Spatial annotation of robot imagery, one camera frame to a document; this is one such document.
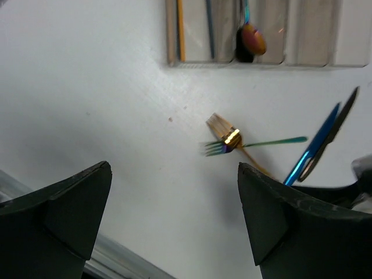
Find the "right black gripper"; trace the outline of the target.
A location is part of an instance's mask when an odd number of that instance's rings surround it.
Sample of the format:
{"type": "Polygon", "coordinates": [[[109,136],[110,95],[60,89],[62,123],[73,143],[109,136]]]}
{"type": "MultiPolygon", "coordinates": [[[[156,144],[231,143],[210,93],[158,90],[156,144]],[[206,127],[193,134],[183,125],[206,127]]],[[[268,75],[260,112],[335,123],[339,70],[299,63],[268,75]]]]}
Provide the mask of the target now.
{"type": "Polygon", "coordinates": [[[371,277],[371,155],[338,188],[286,186],[246,163],[238,190],[263,278],[371,277]]]}

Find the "yellow chopstick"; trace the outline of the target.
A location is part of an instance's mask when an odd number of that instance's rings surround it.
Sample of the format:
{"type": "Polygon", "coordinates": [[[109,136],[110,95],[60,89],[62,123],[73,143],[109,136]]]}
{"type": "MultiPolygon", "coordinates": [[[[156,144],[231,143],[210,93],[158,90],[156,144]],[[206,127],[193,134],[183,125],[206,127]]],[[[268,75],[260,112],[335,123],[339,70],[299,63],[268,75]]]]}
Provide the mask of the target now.
{"type": "Polygon", "coordinates": [[[184,40],[184,21],[183,21],[183,1],[177,0],[177,21],[178,21],[178,41],[180,60],[185,62],[185,40],[184,40]]]}

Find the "iridescent purple spoon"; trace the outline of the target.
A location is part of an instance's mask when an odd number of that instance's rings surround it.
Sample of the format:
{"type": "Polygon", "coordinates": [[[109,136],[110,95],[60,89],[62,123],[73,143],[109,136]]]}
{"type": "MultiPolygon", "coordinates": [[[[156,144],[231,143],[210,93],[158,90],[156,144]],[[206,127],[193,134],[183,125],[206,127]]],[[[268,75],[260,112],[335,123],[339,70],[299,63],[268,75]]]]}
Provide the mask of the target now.
{"type": "Polygon", "coordinates": [[[249,1],[240,1],[241,40],[244,48],[253,55],[262,56],[267,46],[262,33],[250,21],[249,1]]]}

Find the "black spoon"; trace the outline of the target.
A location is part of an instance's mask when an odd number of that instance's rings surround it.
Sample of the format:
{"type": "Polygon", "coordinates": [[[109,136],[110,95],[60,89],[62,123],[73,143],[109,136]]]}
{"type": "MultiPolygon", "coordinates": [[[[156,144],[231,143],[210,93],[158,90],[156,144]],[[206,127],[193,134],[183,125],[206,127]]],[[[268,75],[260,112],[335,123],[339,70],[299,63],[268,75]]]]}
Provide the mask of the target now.
{"type": "Polygon", "coordinates": [[[242,28],[236,34],[235,58],[240,63],[253,63],[254,55],[249,52],[242,42],[242,28]]]}

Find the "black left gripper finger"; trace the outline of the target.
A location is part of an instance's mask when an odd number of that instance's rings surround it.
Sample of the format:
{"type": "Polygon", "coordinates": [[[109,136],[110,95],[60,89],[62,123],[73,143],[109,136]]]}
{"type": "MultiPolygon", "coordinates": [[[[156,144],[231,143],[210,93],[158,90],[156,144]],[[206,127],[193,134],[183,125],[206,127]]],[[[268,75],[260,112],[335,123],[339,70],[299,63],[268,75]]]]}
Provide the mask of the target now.
{"type": "Polygon", "coordinates": [[[81,278],[112,183],[108,162],[1,203],[1,278],[81,278]]]}

